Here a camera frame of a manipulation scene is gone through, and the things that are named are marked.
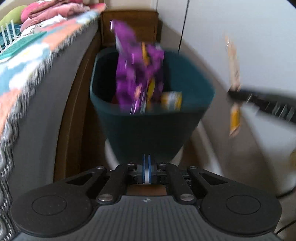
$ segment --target trash can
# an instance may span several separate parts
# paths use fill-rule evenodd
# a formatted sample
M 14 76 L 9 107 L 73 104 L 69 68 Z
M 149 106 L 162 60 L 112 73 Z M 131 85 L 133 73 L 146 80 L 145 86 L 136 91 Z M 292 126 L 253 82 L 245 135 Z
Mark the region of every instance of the trash can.
M 164 91 L 182 92 L 180 111 L 155 108 L 130 115 L 111 101 L 116 92 L 116 48 L 106 48 L 96 57 L 90 98 L 104 134 L 119 163 L 141 164 L 143 155 L 155 162 L 169 162 L 190 138 L 209 107 L 214 90 L 202 73 L 184 56 L 165 51 Z

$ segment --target teal cloth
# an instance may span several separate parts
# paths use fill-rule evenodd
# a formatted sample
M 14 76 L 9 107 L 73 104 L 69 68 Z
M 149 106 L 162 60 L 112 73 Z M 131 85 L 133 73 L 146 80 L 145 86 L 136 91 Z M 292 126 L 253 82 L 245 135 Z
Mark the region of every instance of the teal cloth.
M 21 34 L 21 32 L 20 32 L 20 25 L 15 24 L 14 26 L 15 26 L 15 34 L 16 34 L 16 36 L 19 36 Z M 13 39 L 13 32 L 12 32 L 11 23 L 8 24 L 8 28 L 9 28 L 11 39 Z M 5 38 L 6 38 L 7 44 L 10 44 L 10 41 L 9 41 L 9 38 L 8 38 L 8 33 L 6 31 L 6 28 L 5 28 L 4 32 L 5 32 Z M 0 45 L 1 45 L 2 49 L 5 49 L 5 43 L 4 43 L 4 39 L 3 39 L 3 35 L 2 35 L 1 29 L 0 29 Z

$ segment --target patterned blanket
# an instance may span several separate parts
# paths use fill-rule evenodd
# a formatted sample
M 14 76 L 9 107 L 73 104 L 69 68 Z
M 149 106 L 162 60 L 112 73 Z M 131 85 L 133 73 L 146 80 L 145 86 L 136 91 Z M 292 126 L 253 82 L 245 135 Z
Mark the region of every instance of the patterned blanket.
M 10 60 L 0 63 L 0 240 L 9 240 L 16 231 L 9 209 L 12 203 L 7 178 L 13 168 L 12 145 L 18 137 L 18 121 L 25 118 L 29 100 L 42 84 L 52 62 L 70 46 L 78 34 L 97 21 L 104 3 L 70 20 L 43 28 L 41 38 Z

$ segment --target black cable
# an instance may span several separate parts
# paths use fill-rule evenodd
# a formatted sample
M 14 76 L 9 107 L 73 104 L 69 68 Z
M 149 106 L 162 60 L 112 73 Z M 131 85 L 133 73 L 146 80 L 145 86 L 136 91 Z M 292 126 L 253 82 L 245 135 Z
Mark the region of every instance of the black cable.
M 189 7 L 189 2 L 190 2 L 190 0 L 187 0 L 186 12 L 185 12 L 185 17 L 184 17 L 184 23 L 183 23 L 183 28 L 182 28 L 182 33 L 181 33 L 181 38 L 180 38 L 178 53 L 180 52 L 180 48 L 181 48 L 181 43 L 182 43 L 182 38 L 183 38 L 183 33 L 184 33 L 184 28 L 185 28 L 185 22 L 186 22 L 186 18 L 187 18 L 187 12 L 188 12 L 188 7 Z
M 280 232 L 282 232 L 283 230 L 287 229 L 288 227 L 290 227 L 291 225 L 295 224 L 296 223 L 296 219 L 290 223 L 288 223 L 287 225 L 283 226 L 281 229 L 279 229 L 277 232 L 276 232 L 276 235 L 278 235 Z

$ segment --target pink towel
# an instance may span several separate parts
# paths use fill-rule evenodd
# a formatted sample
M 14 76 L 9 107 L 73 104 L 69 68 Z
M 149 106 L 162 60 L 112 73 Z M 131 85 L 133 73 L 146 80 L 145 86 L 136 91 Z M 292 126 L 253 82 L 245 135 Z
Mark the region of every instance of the pink towel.
M 84 8 L 78 3 L 67 3 L 58 7 L 46 9 L 40 15 L 34 18 L 28 18 L 21 26 L 20 31 L 22 32 L 27 27 L 30 27 L 34 24 L 38 24 L 44 20 L 53 18 L 54 16 L 60 14 L 61 16 L 67 18 L 71 15 L 86 12 L 87 8 Z
M 62 2 L 62 0 L 40 0 L 40 1 L 37 1 L 34 3 L 31 3 L 23 10 L 20 19 L 23 23 L 27 20 L 30 13 L 35 13 L 36 9 L 37 9 L 37 11 L 38 11 L 38 9 L 39 9 L 39 11 L 42 11 L 44 9 L 47 9 L 49 7 L 52 7 L 56 4 L 58 4 L 59 2 Z M 69 0 L 69 2 L 82 3 L 82 0 Z
M 54 8 L 54 7 L 58 7 L 60 5 L 63 5 L 65 3 L 69 3 L 70 1 L 69 0 L 62 0 L 61 2 L 58 2 L 57 4 L 49 7 L 49 6 L 41 6 L 41 7 L 37 7 L 35 8 L 34 10 L 32 10 L 29 15 L 28 15 L 28 18 L 34 18 L 34 17 L 37 17 L 38 15 L 42 14 L 43 12 L 45 12 L 46 10 L 48 10 L 49 8 Z

